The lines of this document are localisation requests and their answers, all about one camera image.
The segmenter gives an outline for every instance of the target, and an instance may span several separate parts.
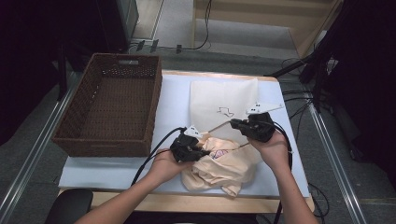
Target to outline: metal rail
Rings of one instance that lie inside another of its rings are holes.
[[[56,124],[58,123],[59,118],[61,117],[67,103],[70,100],[70,96],[77,86],[76,84],[79,80],[79,77],[80,76],[74,72],[70,74],[69,90],[62,101],[56,103],[51,114],[49,115],[49,119],[35,141],[35,144],[27,156],[22,168],[18,172],[12,184],[9,186],[6,197],[0,205],[0,224],[8,223],[8,220],[11,217],[19,199],[21,198],[23,191],[29,182],[29,179],[32,176],[32,173],[34,172],[35,167],[37,166],[41,155],[47,146],[48,141],[52,137],[52,133],[56,127]]]
[[[312,97],[312,94],[306,93],[306,95],[308,97]],[[332,170],[334,171],[334,175],[337,179],[340,190],[344,196],[346,207],[349,210],[349,214],[353,220],[353,223],[367,223],[366,218],[364,217],[364,214],[361,210],[359,199],[355,194],[349,178],[347,177],[347,173],[338,157],[337,151],[335,150],[332,139],[330,138],[329,132],[327,131],[321,115],[317,112],[312,104],[309,106],[309,110],[318,129],[320,139],[325,148],[327,157],[329,158],[330,165],[332,166]]]

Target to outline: person's left hand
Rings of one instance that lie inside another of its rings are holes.
[[[188,162],[176,162],[175,158],[170,150],[163,152],[159,150],[155,159],[149,169],[146,177],[155,181],[158,185],[172,179],[182,170],[194,165],[193,161]]]

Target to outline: brown woven basket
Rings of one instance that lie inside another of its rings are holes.
[[[162,84],[157,56],[97,53],[52,141],[71,157],[144,157]]]

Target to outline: white paper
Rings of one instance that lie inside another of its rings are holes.
[[[230,119],[247,119],[246,110],[257,102],[258,80],[237,82],[193,81],[190,89],[191,123],[200,132],[210,131]],[[247,142],[238,130],[225,125],[211,133],[239,145]]]

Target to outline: beige cloth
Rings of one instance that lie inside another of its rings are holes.
[[[235,197],[242,184],[254,178],[260,154],[252,145],[239,147],[234,141],[209,137],[208,134],[206,138],[203,148],[211,153],[182,172],[183,184],[188,190],[221,186]]]

